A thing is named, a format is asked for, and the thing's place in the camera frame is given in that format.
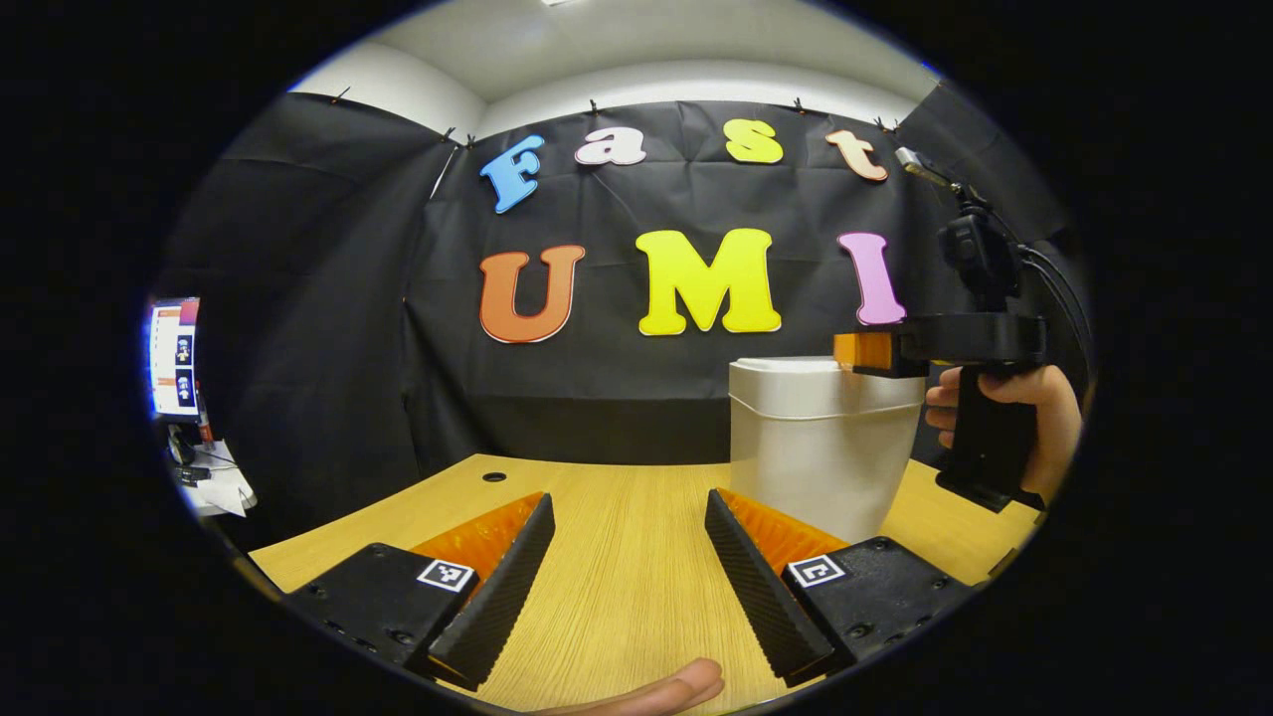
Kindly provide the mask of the computer monitor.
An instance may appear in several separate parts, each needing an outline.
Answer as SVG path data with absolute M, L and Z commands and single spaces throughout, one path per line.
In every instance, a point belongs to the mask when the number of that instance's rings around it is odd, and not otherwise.
M 197 297 L 178 297 L 155 299 L 146 312 L 146 386 L 160 419 L 197 422 L 199 308 Z

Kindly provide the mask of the white desktop garbage bin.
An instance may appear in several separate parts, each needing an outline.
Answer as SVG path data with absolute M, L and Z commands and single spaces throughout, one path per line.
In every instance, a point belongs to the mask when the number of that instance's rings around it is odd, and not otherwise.
M 732 489 L 841 541 L 881 534 L 924 392 L 924 378 L 854 373 L 830 355 L 732 362 Z

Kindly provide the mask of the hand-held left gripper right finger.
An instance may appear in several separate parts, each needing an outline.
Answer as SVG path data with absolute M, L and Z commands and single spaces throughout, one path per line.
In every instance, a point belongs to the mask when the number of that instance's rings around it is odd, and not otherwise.
M 705 530 L 771 671 L 796 687 L 894 648 L 973 586 L 889 536 L 847 544 L 724 488 Z

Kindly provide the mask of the black backdrop cloth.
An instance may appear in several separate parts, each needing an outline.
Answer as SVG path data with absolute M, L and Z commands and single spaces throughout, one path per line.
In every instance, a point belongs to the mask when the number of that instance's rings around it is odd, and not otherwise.
M 160 297 L 197 297 L 197 380 L 267 513 L 264 544 L 472 454 L 729 457 L 728 367 L 826 355 L 877 233 L 909 313 L 973 311 L 937 232 L 981 190 L 1085 293 L 1067 214 L 999 124 L 937 88 L 896 132 L 757 101 L 572 113 L 472 148 L 292 93 L 214 166 Z

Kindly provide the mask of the wooden desktop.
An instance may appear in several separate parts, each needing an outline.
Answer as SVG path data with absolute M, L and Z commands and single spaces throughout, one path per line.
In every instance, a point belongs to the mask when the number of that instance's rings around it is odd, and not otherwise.
M 582 465 L 474 454 L 342 519 L 252 552 L 292 591 L 373 541 L 409 549 L 530 493 L 555 534 L 474 707 L 540 711 L 617 696 L 713 657 L 724 687 L 687 716 L 761 713 L 813 692 L 770 670 L 704 527 L 721 465 Z

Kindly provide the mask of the row of black cloth clips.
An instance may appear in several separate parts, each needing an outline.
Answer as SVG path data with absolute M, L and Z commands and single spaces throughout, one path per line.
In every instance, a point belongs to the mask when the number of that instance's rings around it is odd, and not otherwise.
M 919 104 L 889 90 L 859 83 L 831 87 L 799 87 L 796 83 L 671 82 L 654 85 L 617 88 L 542 87 L 507 99 L 477 107 L 471 99 L 442 90 L 372 90 L 345 83 L 345 96 L 334 96 L 337 104 L 368 104 L 376 110 L 409 118 L 446 141 L 465 147 L 496 134 L 568 116 L 614 116 L 617 110 L 665 104 L 672 101 L 731 103 L 745 107 L 775 107 L 797 113 L 831 113 L 872 125 L 882 118 L 894 125 L 906 118 Z

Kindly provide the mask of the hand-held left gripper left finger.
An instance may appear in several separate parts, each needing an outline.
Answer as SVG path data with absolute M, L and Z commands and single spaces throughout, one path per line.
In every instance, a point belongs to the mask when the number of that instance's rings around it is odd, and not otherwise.
M 318 628 L 423 678 L 476 691 L 509 640 L 555 534 L 535 492 L 401 549 L 369 543 L 283 594 Z

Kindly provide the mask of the cluttered white office desk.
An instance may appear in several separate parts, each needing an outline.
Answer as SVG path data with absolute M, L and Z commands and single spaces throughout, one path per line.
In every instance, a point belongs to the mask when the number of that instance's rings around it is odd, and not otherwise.
M 205 440 L 195 426 L 162 426 L 165 466 L 191 511 L 200 517 L 244 517 L 258 506 L 236 457 L 222 440 Z

